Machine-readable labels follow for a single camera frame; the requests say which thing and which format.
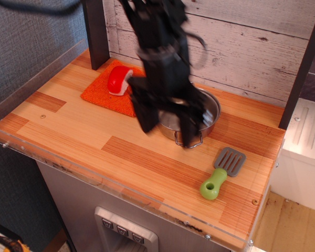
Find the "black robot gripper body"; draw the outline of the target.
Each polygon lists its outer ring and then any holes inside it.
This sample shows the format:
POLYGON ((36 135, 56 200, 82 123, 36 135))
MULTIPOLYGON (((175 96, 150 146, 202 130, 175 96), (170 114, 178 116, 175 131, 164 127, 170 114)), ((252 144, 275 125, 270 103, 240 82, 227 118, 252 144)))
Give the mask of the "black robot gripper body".
POLYGON ((157 110, 177 115, 180 106, 203 107, 203 94, 190 82, 188 46, 139 48, 145 77, 131 77, 132 94, 148 96, 157 110))

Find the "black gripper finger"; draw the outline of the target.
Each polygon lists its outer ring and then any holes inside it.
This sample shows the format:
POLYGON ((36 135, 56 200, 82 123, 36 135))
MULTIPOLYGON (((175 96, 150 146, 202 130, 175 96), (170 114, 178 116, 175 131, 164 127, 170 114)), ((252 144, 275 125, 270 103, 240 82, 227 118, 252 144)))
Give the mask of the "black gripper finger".
POLYGON ((149 133, 159 123, 157 108, 148 96, 132 94, 131 101, 142 131, 149 133))
POLYGON ((207 127, 205 110, 203 107, 180 106, 177 113, 180 121, 182 143, 189 148, 202 128, 207 127))

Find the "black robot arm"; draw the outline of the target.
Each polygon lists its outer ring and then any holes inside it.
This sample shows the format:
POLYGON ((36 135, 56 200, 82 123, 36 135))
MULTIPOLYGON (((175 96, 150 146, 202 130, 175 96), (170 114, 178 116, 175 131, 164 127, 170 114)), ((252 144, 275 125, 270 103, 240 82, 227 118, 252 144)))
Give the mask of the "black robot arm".
POLYGON ((120 2, 139 47, 145 77, 131 77, 131 101, 145 133, 159 123, 159 111, 178 117, 182 143, 188 148, 211 117, 205 96, 190 82, 187 21, 182 1, 120 2))

